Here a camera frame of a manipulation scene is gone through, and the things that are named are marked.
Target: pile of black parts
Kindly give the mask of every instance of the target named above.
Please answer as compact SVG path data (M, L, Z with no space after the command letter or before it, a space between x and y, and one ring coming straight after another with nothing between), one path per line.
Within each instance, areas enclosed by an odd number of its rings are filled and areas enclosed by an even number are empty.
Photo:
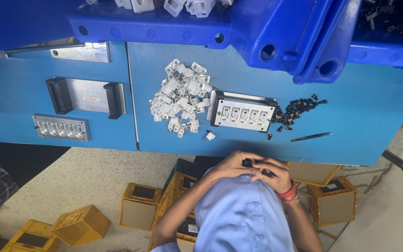
M403 0L363 0L357 28L403 35Z
M318 97L316 94L311 95L312 98L309 99L299 99L293 100L290 102L290 105L287 106L286 112L283 113L280 106L276 107L276 112L273 118L271 119L272 123L281 123L283 126L279 127L276 131L281 132L282 129L292 130L290 126L295 124L294 120L300 118L301 114L304 112L309 112L311 109L316 108L318 104L326 104L327 100L317 101Z

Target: terrazzo floor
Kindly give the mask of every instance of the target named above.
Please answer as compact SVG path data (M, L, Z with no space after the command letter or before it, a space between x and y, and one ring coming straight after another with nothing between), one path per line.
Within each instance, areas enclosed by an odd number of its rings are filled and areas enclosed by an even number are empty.
M403 125L388 149L403 158ZM112 222L105 238L76 248L61 242L59 252L116 252L122 249L145 252L150 232L117 226L120 198L129 182L162 188L177 158L193 161L195 156L73 147L3 205L0 234L2 238L10 239L29 219L53 224L61 214L92 204ZM341 169L336 177L388 167L389 162L380 158L372 167L345 166L344 169L356 170ZM351 175L347 179L353 185L370 185L373 177L381 174ZM363 193L366 186L358 189L357 211L371 193ZM300 200L307 205L305 196L300 195ZM346 225L341 223L319 229L339 236ZM320 239L325 251L335 241L322 234Z

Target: light blue shirt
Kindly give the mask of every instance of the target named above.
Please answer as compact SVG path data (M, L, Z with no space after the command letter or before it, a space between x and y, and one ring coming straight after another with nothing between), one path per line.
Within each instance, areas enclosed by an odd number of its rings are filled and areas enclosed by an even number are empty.
M197 203L194 252L294 251L281 200L267 183L250 177L222 178ZM152 251L180 249L167 243Z

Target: hand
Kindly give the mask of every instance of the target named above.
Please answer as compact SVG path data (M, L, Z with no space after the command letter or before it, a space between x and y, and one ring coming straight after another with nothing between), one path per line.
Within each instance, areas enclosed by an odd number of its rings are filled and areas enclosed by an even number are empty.
M259 171L266 170L267 173L273 172L275 175L269 176L252 176L251 181L260 179L266 182L277 193L283 194L290 190L290 176L288 174L288 166L284 162L280 162L274 158L268 157L262 160L261 163L253 164L253 167Z
M212 168L210 172L212 172L212 174L215 174L216 177L219 179L224 177L237 177L238 175L242 174L251 174L254 175L256 178L262 177L262 173L260 173L259 169L256 169L254 167L242 166L242 160L246 158L251 159L253 161L253 164L256 163L256 160L264 160L264 157L261 157L258 154L234 151L222 162Z

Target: shirt pocket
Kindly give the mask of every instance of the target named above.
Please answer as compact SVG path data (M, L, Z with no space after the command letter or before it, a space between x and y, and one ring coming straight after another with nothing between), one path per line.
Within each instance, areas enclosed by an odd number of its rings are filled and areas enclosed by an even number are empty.
M210 233L212 242L208 251L251 251L250 231L247 226L227 224L219 226Z

